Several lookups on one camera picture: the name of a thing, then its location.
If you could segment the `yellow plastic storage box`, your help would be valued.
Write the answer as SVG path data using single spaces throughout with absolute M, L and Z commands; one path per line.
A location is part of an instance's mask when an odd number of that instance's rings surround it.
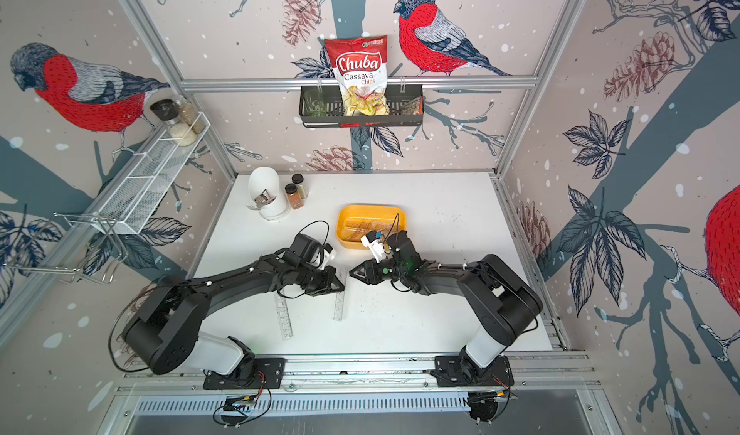
M 360 241 L 369 232 L 388 234 L 407 230 L 406 213 L 398 207 L 381 205 L 350 205 L 341 209 L 336 237 L 345 249 L 366 250 Z

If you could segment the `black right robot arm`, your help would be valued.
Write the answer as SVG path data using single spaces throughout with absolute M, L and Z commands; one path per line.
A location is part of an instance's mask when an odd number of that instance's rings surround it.
M 396 255 L 364 261 L 349 275 L 368 286 L 400 283 L 406 292 L 420 295 L 462 296 L 480 323 L 462 354 L 478 369 L 489 367 L 520 336 L 536 330 L 543 311 L 536 292 L 493 254 L 468 265 Z

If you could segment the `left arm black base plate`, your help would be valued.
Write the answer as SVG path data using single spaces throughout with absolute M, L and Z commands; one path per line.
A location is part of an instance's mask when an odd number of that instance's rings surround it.
M 286 364 L 285 358 L 247 358 L 228 375 L 206 371 L 203 388 L 206 391 L 279 390 Z

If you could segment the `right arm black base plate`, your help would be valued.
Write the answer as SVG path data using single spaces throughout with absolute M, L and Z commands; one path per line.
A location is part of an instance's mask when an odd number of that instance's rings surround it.
M 509 359 L 500 355 L 487 367 L 480 368 L 466 357 L 460 355 L 439 355 L 429 375 L 437 380 L 439 387 L 503 387 L 514 385 L 514 377 Z

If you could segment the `long clear stencil ruler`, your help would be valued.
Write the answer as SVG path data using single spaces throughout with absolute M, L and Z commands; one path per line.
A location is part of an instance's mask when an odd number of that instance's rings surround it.
M 275 302 L 277 311 L 277 320 L 279 321 L 279 330 L 281 330 L 281 339 L 288 341 L 294 337 L 291 318 L 287 305 L 287 299 L 280 293 L 275 292 Z

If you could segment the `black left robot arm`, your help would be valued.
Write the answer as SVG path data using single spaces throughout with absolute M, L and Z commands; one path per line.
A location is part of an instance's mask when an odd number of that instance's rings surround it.
M 246 344 L 202 333 L 202 323 L 234 303 L 286 286 L 298 286 L 308 296 L 345 290 L 335 267 L 315 266 L 281 249 L 222 274 L 165 279 L 129 319 L 123 341 L 157 375 L 180 368 L 240 373 L 250 353 Z

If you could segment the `short clear stencil ruler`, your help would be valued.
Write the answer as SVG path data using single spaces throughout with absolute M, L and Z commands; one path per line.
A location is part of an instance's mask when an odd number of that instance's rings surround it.
M 337 269 L 337 278 L 339 282 L 342 284 L 342 289 L 340 292 L 337 292 L 336 298 L 335 298 L 335 309 L 333 310 L 333 320 L 334 321 L 342 321 L 343 315 L 344 315 L 344 302 L 345 302 L 345 294 L 346 294 L 346 288 L 347 288 L 347 278 L 348 278 L 348 271 L 346 268 L 339 268 Z

